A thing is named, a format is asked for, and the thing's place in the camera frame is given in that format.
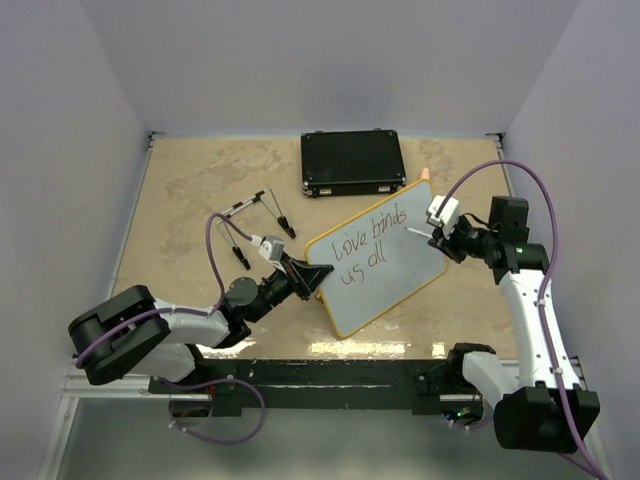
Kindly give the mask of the red white marker pen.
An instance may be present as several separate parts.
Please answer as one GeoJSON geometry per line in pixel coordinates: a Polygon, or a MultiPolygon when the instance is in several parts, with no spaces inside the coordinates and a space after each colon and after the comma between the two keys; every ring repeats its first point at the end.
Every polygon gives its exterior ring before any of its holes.
{"type": "Polygon", "coordinates": [[[432,239],[432,236],[429,233],[426,233],[424,231],[421,231],[415,228],[410,228],[410,227],[406,227],[405,230],[412,234],[416,234],[427,239],[432,239]]]}

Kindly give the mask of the yellow framed whiteboard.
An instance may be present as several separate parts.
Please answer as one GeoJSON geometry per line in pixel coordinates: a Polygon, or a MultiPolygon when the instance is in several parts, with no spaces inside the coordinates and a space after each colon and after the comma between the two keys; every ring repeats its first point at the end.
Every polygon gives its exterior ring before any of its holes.
{"type": "Polygon", "coordinates": [[[334,267],[320,291],[339,338],[350,337],[445,273],[444,255],[427,238],[405,230],[431,233],[426,223],[431,200],[430,182],[415,181],[306,245],[308,263],[334,267]]]}

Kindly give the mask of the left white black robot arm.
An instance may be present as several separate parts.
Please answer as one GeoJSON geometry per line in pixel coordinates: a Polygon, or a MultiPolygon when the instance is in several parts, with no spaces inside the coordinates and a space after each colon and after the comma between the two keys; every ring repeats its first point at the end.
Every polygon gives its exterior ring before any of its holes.
{"type": "Polygon", "coordinates": [[[334,271],[289,255],[267,278],[235,279],[208,309],[167,303],[135,285],[74,319],[68,333],[75,365],[92,385],[127,374],[162,377],[185,392],[200,390],[207,368],[195,347],[228,349],[251,334],[249,325],[292,295],[306,301],[334,271]]]}

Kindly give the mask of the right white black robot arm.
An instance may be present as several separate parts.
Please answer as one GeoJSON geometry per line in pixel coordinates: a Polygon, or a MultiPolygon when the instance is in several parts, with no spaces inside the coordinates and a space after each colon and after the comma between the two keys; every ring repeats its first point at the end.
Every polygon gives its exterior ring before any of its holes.
{"type": "Polygon", "coordinates": [[[445,379],[456,392],[477,390],[501,447],[574,454],[600,402],[581,386],[567,357],[545,278],[549,258],[543,245],[529,240],[528,212],[524,199],[495,196],[488,223],[476,227],[454,198],[437,195],[427,209],[430,246],[456,263],[474,258],[491,270],[511,313],[518,353],[513,375],[492,347],[457,343],[448,353],[445,379]]]}

